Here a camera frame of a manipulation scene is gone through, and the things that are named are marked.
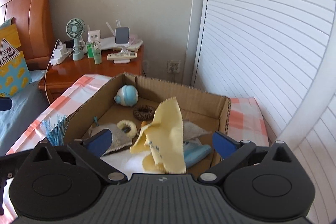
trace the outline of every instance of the brown scrunchie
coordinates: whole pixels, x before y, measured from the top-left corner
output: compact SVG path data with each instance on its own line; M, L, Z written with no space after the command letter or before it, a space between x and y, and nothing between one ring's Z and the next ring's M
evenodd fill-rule
M139 121L149 121L153 120L155 113L155 108L152 106L137 106L133 110L133 115L136 117Z

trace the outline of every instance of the triangle label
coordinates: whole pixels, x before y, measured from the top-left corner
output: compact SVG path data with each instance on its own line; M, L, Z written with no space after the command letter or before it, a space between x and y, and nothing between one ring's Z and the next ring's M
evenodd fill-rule
M20 52L14 48L6 39L1 40L0 67L19 56Z

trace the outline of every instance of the handheld fan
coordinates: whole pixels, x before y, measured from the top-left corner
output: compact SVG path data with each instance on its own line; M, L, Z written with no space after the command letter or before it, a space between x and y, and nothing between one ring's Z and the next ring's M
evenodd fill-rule
M83 50L79 44L79 38L85 30L83 20L79 18L71 19L67 24L67 35L73 39L73 60L78 61L84 58Z

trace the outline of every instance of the yellow snack package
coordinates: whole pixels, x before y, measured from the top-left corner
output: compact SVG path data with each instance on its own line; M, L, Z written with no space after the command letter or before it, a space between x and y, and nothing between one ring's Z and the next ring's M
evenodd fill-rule
M0 30L0 41L0 97L12 97L32 79L15 24Z

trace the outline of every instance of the table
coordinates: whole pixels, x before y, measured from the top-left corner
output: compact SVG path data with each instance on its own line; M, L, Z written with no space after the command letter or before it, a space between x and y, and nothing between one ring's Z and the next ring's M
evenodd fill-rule
M87 55L82 60L73 61L72 57L66 58L61 64L51 66L46 74L46 88L50 102L55 101L63 92L71 87L75 81L85 74L99 74L106 76L116 76L123 72L134 75L142 74L143 46L137 52L137 58L131 59L128 64L114 64L106 59L109 53L116 51L105 50L101 52L102 63L96 65L93 58ZM44 78L38 85L40 90L44 90Z

